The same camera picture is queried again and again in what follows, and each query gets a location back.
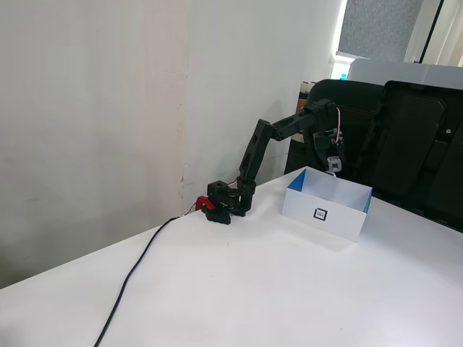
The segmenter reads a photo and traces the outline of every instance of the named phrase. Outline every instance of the open box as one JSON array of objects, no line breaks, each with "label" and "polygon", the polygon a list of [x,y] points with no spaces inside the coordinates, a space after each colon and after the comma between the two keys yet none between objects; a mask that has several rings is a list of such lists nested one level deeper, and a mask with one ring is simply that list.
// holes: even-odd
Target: open box
[{"label": "open box", "polygon": [[286,189],[282,214],[357,241],[372,192],[370,187],[306,168]]}]

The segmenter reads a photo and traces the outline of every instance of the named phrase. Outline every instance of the robotic arm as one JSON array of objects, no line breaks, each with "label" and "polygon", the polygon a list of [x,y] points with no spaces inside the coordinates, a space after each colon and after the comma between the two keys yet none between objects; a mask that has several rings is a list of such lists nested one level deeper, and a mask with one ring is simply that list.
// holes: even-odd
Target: robotic arm
[{"label": "robotic arm", "polygon": [[268,142],[271,139],[285,140],[309,127],[318,131],[313,134],[314,150],[324,168],[330,172],[340,171],[344,140],[339,130],[338,111],[335,103],[321,100],[304,106],[301,112],[274,124],[259,119],[239,166],[237,188],[231,188],[223,181],[209,184],[208,197],[200,197],[196,209],[201,208],[208,220],[223,224],[230,224],[230,214],[244,217],[251,208],[255,177]]}]

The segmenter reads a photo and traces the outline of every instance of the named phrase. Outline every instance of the power cord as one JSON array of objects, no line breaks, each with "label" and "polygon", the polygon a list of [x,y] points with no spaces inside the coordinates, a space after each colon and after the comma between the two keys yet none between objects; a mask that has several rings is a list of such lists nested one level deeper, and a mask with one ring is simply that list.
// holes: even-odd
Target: power cord
[{"label": "power cord", "polygon": [[108,327],[109,325],[111,324],[111,321],[113,320],[113,317],[114,317],[114,314],[116,313],[116,310],[117,310],[117,307],[119,306],[119,303],[121,302],[121,299],[122,299],[122,294],[124,294],[124,290],[125,290],[125,286],[127,285],[127,283],[129,282],[129,279],[130,279],[130,276],[132,276],[132,274],[134,273],[134,271],[137,269],[138,265],[142,262],[143,260],[143,257],[146,255],[146,252],[149,250],[151,244],[153,243],[154,239],[157,237],[157,235],[159,234],[159,232],[164,228],[164,226],[166,226],[167,224],[169,224],[170,222],[172,222],[173,220],[176,220],[178,217],[175,217],[175,218],[171,218],[169,219],[168,221],[166,221],[153,235],[153,237],[151,237],[151,240],[148,242],[148,244],[146,245],[145,247],[145,250],[143,251],[142,255],[140,255],[140,258],[138,258],[138,261],[135,263],[135,265],[133,265],[132,269],[129,271],[129,274],[127,275],[127,277],[125,278],[124,280],[124,283],[122,284],[122,287],[121,287],[121,290],[119,292],[119,295],[117,296],[117,299],[116,299],[116,302],[114,303],[114,306],[113,306],[113,309],[111,310],[111,313],[109,314],[109,317],[100,333],[100,335],[98,336],[98,340],[95,342],[95,345],[93,345],[93,347],[98,347],[101,343],[101,341],[103,340],[103,337],[104,335],[106,334],[106,331],[108,330]]}]

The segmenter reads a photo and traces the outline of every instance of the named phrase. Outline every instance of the white table surface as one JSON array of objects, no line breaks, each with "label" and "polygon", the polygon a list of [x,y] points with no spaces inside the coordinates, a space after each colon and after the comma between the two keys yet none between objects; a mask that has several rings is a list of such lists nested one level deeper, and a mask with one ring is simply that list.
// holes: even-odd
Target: white table surface
[{"label": "white table surface", "polygon": [[[463,346],[463,234],[373,200],[357,244],[280,214],[167,226],[102,346]],[[0,291],[0,346],[93,346],[153,231]]]}]

